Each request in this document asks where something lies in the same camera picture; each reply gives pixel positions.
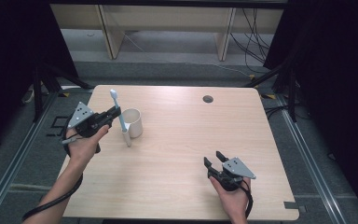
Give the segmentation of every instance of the human hand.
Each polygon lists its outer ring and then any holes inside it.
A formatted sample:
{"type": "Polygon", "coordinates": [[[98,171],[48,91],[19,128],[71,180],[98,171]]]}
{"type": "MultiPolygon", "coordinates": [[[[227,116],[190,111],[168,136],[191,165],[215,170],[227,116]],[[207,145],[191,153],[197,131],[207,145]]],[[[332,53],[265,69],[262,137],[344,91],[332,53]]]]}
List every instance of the human hand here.
{"type": "MultiPolygon", "coordinates": [[[[71,153],[71,161],[80,162],[80,164],[87,165],[91,158],[95,154],[98,142],[104,137],[109,130],[108,125],[104,125],[96,134],[90,138],[79,137],[75,142],[68,145],[71,153]]],[[[66,137],[70,137],[76,134],[75,129],[68,129],[66,137]]]]}
{"type": "MultiPolygon", "coordinates": [[[[242,189],[236,189],[233,191],[226,191],[220,185],[220,183],[213,177],[209,177],[211,183],[219,195],[220,202],[223,205],[223,209],[227,213],[231,222],[234,224],[243,224],[247,223],[245,210],[248,206],[249,199],[246,196],[245,192],[242,189]]],[[[251,187],[251,179],[248,177],[244,177],[243,180],[246,184],[251,187]]],[[[241,183],[242,187],[248,189],[245,183],[241,183]]]]}

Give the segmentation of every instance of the aluminum rail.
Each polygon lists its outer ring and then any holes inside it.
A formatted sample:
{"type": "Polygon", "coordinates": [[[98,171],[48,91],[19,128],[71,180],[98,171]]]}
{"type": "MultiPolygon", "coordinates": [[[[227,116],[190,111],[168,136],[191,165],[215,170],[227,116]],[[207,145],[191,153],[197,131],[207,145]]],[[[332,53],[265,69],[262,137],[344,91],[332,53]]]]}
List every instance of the aluminum rail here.
{"type": "MultiPolygon", "coordinates": [[[[281,95],[278,95],[277,98],[278,98],[279,105],[286,105],[286,102],[284,101],[281,95]]],[[[348,223],[345,217],[343,216],[341,209],[339,208],[338,202],[335,196],[333,195],[333,192],[328,187],[324,179],[324,176],[322,175],[322,172],[319,169],[319,166],[317,165],[315,159],[313,158],[312,153],[310,152],[310,149],[308,148],[308,145],[301,134],[301,131],[298,129],[297,124],[293,122],[287,111],[283,110],[283,116],[293,138],[296,141],[298,150],[305,164],[307,165],[308,171],[310,172],[310,177],[312,178],[313,183],[315,184],[315,187],[318,190],[319,195],[321,196],[321,199],[324,203],[328,215],[332,220],[332,223],[337,223],[337,224],[348,223]]]]}
{"type": "Polygon", "coordinates": [[[10,189],[10,185],[13,182],[14,178],[16,177],[17,173],[19,172],[28,152],[33,144],[34,140],[39,133],[41,126],[43,125],[46,114],[48,113],[49,109],[51,108],[52,104],[54,103],[55,99],[57,99],[58,93],[51,92],[45,102],[45,109],[43,110],[42,114],[40,115],[39,119],[34,122],[28,131],[27,135],[23,139],[19,149],[17,150],[16,154],[14,155],[13,160],[11,161],[10,165],[7,167],[3,177],[0,180],[0,205],[2,201],[5,199],[8,190],[10,189]]]}

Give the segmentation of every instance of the forearm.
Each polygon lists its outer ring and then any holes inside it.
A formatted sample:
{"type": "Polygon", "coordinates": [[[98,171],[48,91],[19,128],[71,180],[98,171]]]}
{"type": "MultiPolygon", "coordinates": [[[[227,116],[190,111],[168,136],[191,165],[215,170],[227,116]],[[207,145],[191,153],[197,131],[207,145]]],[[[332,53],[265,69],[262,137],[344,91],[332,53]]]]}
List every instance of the forearm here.
{"type": "MultiPolygon", "coordinates": [[[[70,160],[68,166],[62,172],[55,184],[52,186],[51,190],[42,199],[38,206],[50,203],[69,192],[74,187],[77,180],[81,177],[85,168],[86,165],[84,163],[70,160]]],[[[24,223],[60,223],[68,202],[69,198],[29,217],[24,221],[24,223]]]]}
{"type": "Polygon", "coordinates": [[[245,216],[237,216],[229,218],[232,224],[248,224],[245,216]]]}

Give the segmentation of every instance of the black curtain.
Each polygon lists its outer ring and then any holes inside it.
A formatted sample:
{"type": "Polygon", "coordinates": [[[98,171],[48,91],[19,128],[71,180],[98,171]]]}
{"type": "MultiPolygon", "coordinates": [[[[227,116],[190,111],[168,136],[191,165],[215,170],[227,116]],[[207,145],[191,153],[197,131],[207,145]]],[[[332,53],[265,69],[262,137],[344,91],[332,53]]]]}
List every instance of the black curtain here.
{"type": "MultiPolygon", "coordinates": [[[[21,105],[22,96],[33,83],[33,72],[41,63],[77,77],[49,4],[0,0],[0,132],[21,105]]],[[[57,76],[48,69],[39,72],[42,77],[57,76]]]]}
{"type": "MultiPolygon", "coordinates": [[[[296,80],[326,144],[358,197],[358,1],[325,1],[331,10],[319,24],[296,80]]],[[[311,11],[286,10],[265,66],[288,55],[311,11]]]]}

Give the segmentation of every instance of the table top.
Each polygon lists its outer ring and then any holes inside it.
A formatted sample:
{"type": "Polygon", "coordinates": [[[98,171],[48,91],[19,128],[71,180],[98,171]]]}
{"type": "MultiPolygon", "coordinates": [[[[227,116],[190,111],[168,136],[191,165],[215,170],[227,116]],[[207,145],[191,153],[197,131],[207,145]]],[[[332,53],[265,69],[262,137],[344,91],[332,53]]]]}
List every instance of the table top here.
{"type": "Polygon", "coordinates": [[[111,89],[122,111],[141,111],[144,132],[127,147],[113,121],[65,217],[228,220],[203,164],[207,157],[222,170],[218,150],[256,175],[250,220],[298,218],[298,210],[284,207],[295,199],[255,89],[97,86],[89,107],[112,107],[111,89]]]}

